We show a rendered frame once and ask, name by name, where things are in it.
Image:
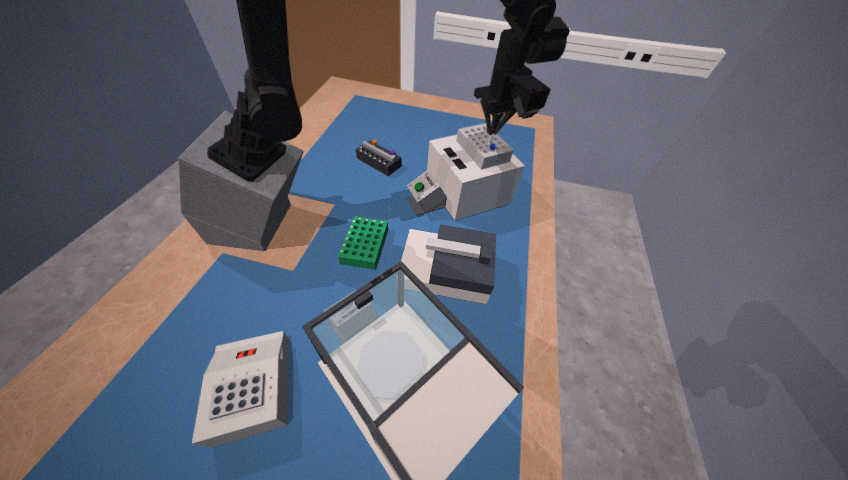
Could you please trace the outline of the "blue bench mat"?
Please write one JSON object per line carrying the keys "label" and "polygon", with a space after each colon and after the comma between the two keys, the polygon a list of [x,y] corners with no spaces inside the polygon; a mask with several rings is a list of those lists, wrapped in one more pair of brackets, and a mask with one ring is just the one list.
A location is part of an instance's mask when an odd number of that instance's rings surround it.
{"label": "blue bench mat", "polygon": [[[485,119],[354,95],[301,159],[289,194],[335,204],[294,270],[222,253],[22,480],[391,480],[319,366],[302,326],[402,260],[409,230],[496,234],[487,304],[435,295],[523,385],[535,128],[497,133],[525,165],[510,204],[454,220],[416,215],[407,185],[429,141]],[[402,166],[356,156],[376,140]],[[354,216],[388,221],[376,270],[342,265]],[[283,331],[288,425],[214,448],[192,444],[215,347]],[[445,480],[520,480],[523,390]]]}

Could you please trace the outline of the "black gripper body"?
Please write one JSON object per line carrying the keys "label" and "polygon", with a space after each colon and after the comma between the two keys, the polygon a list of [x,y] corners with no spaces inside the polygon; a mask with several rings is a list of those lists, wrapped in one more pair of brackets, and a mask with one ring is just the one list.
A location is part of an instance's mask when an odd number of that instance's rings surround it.
{"label": "black gripper body", "polygon": [[475,88],[474,96],[477,99],[481,98],[481,100],[484,102],[484,106],[488,108],[488,109],[486,109],[486,111],[489,112],[490,114],[497,114],[497,113],[506,112],[506,111],[510,111],[510,110],[516,110],[516,107],[515,107],[513,100],[504,101],[504,102],[497,102],[490,95],[490,90],[491,90],[491,86],[492,86],[492,81],[493,81],[495,69],[498,69],[500,71],[507,72],[507,73],[513,73],[513,70],[514,70],[514,69],[506,69],[506,68],[500,67],[495,63],[494,68],[493,68],[492,77],[491,77],[490,86]]}

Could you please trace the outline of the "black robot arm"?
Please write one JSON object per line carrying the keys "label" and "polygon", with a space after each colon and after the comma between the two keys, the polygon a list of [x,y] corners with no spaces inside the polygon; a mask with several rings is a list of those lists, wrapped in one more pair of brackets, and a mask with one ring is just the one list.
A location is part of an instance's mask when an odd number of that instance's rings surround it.
{"label": "black robot arm", "polygon": [[[555,0],[500,1],[512,29],[501,32],[495,63],[514,70],[495,69],[490,95],[497,102],[513,100],[518,117],[525,119],[545,106],[550,88],[524,64],[558,60],[570,29],[553,17]],[[236,2],[248,61],[245,92],[238,91],[232,123],[225,126],[224,138],[208,147],[207,156],[252,182],[285,154],[282,142],[300,134],[302,117],[291,80],[286,1]]]}

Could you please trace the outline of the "green tube rack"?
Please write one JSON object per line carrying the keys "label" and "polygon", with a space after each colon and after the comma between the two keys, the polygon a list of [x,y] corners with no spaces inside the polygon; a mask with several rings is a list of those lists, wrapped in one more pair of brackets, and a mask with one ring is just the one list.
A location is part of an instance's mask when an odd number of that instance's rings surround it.
{"label": "green tube rack", "polygon": [[388,221],[354,216],[338,255],[339,263],[376,270],[387,232]]}

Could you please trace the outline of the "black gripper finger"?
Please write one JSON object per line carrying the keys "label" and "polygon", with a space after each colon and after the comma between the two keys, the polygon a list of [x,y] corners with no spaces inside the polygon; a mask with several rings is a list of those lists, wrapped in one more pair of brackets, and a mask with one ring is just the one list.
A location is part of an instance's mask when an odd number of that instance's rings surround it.
{"label": "black gripper finger", "polygon": [[497,133],[499,132],[499,130],[503,127],[503,125],[504,125],[504,124],[505,124],[505,123],[506,123],[506,122],[507,122],[507,121],[508,121],[508,120],[509,120],[509,119],[510,119],[510,118],[511,118],[511,117],[512,117],[512,116],[513,116],[516,112],[517,112],[516,110],[506,111],[506,112],[505,112],[504,117],[501,119],[501,121],[499,122],[498,126],[496,127],[496,132],[495,132],[494,134],[497,134]]}
{"label": "black gripper finger", "polygon": [[484,106],[484,102],[482,100],[481,100],[481,106],[482,106],[484,116],[485,116],[485,119],[486,119],[487,133],[491,136],[493,134],[493,132],[495,131],[496,127],[498,126],[500,120],[502,119],[504,112],[497,113],[497,114],[491,114],[493,116],[493,120],[492,120],[492,122],[490,122],[490,114],[486,111],[486,107]]}

